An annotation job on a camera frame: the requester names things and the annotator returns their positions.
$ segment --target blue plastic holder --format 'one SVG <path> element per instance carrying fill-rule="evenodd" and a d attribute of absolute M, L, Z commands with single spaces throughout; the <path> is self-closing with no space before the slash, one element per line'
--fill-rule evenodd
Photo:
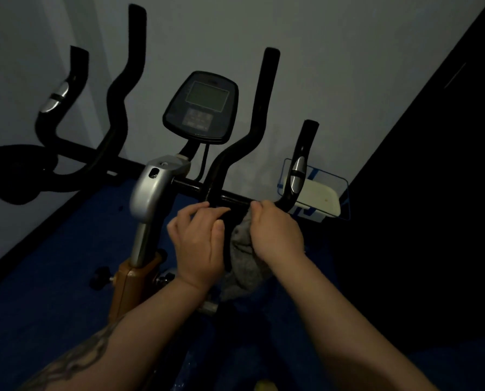
<path fill-rule="evenodd" d="M 284 185 L 283 185 L 283 176 L 286 175 L 286 173 L 289 170 L 289 164 L 286 167 L 286 162 L 289 161 L 291 164 L 291 158 L 286 158 L 284 159 L 284 162 L 282 164 L 282 171 L 280 172 L 280 178 L 277 183 L 277 193 L 282 196 L 281 190 L 283 190 Z M 316 167 L 308 165 L 307 169 L 307 175 L 308 175 L 308 180 L 313 180 L 320 182 L 321 184 L 324 184 L 331 189 L 334 189 L 337 194 L 340 195 L 339 197 L 339 202 L 340 202 L 340 215 L 335 215 L 335 214 L 330 214 L 324 210 L 317 209 L 315 207 L 311 207 L 311 205 L 307 203 L 302 203 L 297 200 L 297 203 L 300 203 L 306 207 L 309 207 L 308 209 L 302 209 L 298 206 L 296 206 L 296 209 L 293 213 L 294 216 L 298 216 L 303 212 L 304 215 L 306 216 L 311 216 L 315 211 L 320 211 L 327 217 L 331 218 L 340 218 L 345 221 L 350 221 L 351 220 L 351 204 L 350 204 L 350 199 L 349 199 L 349 182 L 346 180 L 344 177 L 337 176 L 336 174 L 330 173 L 329 171 L 321 170 Z"/>

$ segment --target forearm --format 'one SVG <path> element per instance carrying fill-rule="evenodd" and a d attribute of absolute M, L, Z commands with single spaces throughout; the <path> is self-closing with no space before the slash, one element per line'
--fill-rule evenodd
<path fill-rule="evenodd" d="M 341 389 L 436 390 L 307 258 L 272 267 Z"/>
<path fill-rule="evenodd" d="M 53 362 L 21 389 L 136 389 L 205 295 L 176 278 L 118 323 Z"/>

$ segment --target hand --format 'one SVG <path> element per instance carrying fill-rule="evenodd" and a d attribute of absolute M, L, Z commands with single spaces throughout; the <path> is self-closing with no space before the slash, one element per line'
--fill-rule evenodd
<path fill-rule="evenodd" d="M 304 257 L 304 237 L 298 224 L 269 200 L 251 202 L 251 241 L 269 267 L 288 258 Z"/>
<path fill-rule="evenodd" d="M 206 294 L 224 272 L 224 222 L 227 207 L 192 204 L 177 213 L 167 226 L 177 255 L 177 277 Z"/>

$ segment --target display screen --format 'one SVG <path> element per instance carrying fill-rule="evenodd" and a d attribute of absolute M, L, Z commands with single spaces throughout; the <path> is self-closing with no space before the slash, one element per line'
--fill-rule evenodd
<path fill-rule="evenodd" d="M 224 89 L 195 81 L 186 97 L 186 101 L 213 111 L 222 112 L 229 93 L 229 91 Z"/>

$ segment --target blue carpet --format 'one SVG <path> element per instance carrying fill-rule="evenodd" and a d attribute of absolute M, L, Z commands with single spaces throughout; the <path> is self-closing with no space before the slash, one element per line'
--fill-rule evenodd
<path fill-rule="evenodd" d="M 96 292 L 88 282 L 97 267 L 109 266 L 114 272 L 130 255 L 137 225 L 128 210 L 134 184 L 103 187 L 0 283 L 0 390 L 15 389 L 106 325 L 112 287 Z M 168 220 L 194 202 L 179 196 Z M 336 283 L 323 231 L 304 225 L 303 232 L 308 256 Z M 160 247 L 168 252 L 162 268 L 175 267 L 166 230 Z M 249 319 L 248 326 L 252 315 L 266 323 L 266 338 L 289 371 L 287 389 L 329 387 L 294 305 L 276 280 L 236 306 Z M 213 336 L 207 327 L 204 337 L 192 346 L 188 362 L 205 354 Z M 258 346 L 250 341 L 235 348 L 224 360 L 215 388 L 230 390 L 238 381 L 265 376 L 268 372 L 258 357 Z M 485 390 L 485 340 L 424 351 L 411 359 L 442 390 Z M 180 379 L 189 374 L 181 372 Z"/>

